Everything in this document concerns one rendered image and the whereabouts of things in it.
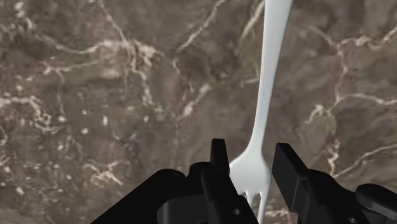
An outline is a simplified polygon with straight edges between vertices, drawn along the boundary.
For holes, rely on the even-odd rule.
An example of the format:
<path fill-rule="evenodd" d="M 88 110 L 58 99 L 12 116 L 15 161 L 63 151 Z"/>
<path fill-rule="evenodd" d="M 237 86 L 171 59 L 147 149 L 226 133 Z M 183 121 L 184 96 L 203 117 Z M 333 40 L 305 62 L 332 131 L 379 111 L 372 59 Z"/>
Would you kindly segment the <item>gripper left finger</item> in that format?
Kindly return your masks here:
<path fill-rule="evenodd" d="M 91 224 L 258 224 L 229 172 L 225 141 L 213 139 L 208 162 L 157 171 Z"/>

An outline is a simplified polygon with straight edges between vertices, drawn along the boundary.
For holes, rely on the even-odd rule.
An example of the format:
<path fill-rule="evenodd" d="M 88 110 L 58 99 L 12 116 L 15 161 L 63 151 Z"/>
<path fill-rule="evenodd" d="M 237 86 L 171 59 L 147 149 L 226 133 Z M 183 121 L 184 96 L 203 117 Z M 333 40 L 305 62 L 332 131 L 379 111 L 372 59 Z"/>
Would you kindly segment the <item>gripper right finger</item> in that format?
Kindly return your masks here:
<path fill-rule="evenodd" d="M 288 143 L 276 144 L 272 175 L 297 224 L 397 224 L 397 193 L 372 183 L 352 192 L 307 168 Z"/>

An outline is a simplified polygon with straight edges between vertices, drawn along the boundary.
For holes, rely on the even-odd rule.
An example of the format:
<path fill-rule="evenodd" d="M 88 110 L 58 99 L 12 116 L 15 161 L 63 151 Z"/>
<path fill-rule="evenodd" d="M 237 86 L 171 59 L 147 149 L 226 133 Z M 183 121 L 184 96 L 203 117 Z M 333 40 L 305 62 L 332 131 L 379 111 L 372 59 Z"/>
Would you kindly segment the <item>white plastic fork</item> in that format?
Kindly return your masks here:
<path fill-rule="evenodd" d="M 246 149 L 230 162 L 231 180 L 237 193 L 246 195 L 250 211 L 254 198 L 260 196 L 258 214 L 254 216 L 256 224 L 263 224 L 272 179 L 270 168 L 263 157 L 262 146 L 275 74 L 292 4 L 293 0 L 265 0 L 260 78 L 253 131 Z"/>

